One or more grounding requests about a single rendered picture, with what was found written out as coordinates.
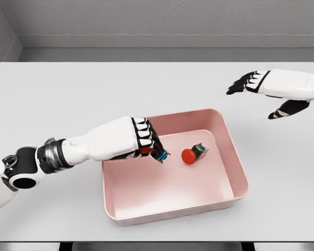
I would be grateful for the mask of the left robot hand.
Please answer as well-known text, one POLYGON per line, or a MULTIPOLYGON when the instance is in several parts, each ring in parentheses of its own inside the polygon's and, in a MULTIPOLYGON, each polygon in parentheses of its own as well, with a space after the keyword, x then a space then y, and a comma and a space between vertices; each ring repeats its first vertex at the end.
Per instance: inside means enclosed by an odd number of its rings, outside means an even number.
POLYGON ((147 118, 126 116, 92 129, 87 142, 88 157, 96 161, 146 157, 140 148, 164 148, 147 118))

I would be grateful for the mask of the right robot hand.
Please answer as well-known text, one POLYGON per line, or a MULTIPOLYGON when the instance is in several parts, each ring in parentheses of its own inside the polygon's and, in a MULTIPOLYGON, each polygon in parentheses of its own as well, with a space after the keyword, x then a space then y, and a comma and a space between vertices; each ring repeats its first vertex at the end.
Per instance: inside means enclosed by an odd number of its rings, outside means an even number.
POLYGON ((268 115, 268 119, 289 117, 308 108, 314 100, 314 74, 283 69, 253 71, 235 81, 226 94, 241 92, 286 98, 279 108, 268 115))

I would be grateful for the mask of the red button industrial switch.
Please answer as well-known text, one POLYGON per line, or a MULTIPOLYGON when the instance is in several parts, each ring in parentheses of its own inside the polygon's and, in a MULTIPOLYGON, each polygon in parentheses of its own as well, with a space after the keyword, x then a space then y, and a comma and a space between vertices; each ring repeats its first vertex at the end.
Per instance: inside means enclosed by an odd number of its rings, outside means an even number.
POLYGON ((156 161, 159 163, 164 162, 164 160, 170 155, 164 148, 151 148, 151 147, 143 147, 139 149, 142 156, 151 155, 156 161))
POLYGON ((182 161, 191 165, 203 158, 208 152, 208 149, 202 145, 202 143, 195 144, 191 149, 184 149, 181 152, 182 161))

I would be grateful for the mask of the pink rectangular basket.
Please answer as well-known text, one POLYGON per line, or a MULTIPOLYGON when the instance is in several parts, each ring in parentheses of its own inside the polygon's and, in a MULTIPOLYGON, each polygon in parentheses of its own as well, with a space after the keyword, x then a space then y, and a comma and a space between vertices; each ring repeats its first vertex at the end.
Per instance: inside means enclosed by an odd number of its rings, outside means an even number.
POLYGON ((150 117, 170 155, 102 163, 104 207, 120 226, 131 226, 228 208, 249 183, 226 121, 214 109, 150 117), (207 154, 187 165, 184 149, 202 143, 207 154))

